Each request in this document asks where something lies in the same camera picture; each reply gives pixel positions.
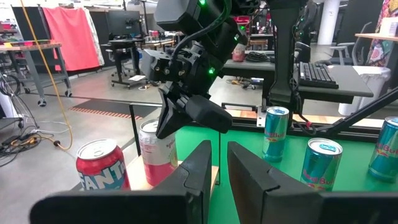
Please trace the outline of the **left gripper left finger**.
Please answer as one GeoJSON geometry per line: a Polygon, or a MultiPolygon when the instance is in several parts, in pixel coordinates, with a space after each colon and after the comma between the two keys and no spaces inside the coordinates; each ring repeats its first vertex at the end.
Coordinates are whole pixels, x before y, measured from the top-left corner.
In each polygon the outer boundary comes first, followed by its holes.
{"type": "Polygon", "coordinates": [[[34,224],[207,223],[212,147],[204,140],[151,190],[67,191],[36,202],[34,224]]]}

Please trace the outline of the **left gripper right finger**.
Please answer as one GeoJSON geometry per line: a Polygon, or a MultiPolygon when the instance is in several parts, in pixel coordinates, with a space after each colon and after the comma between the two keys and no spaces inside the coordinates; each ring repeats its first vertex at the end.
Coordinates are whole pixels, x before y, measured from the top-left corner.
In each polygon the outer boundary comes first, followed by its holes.
{"type": "Polygon", "coordinates": [[[234,141],[227,158],[241,223],[397,223],[395,192],[316,191],[234,141]]]}

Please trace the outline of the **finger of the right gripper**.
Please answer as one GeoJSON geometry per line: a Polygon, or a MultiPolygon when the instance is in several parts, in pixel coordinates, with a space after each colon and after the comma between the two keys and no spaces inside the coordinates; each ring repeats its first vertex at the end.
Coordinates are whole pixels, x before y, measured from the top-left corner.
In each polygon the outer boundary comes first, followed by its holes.
{"type": "Polygon", "coordinates": [[[187,123],[187,114],[177,103],[176,97],[159,88],[162,99],[162,110],[159,116],[156,136],[158,139],[165,139],[187,123]]]}
{"type": "Polygon", "coordinates": [[[220,133],[227,133],[232,126],[232,116],[201,95],[189,98],[185,105],[185,112],[198,124],[220,133]]]}

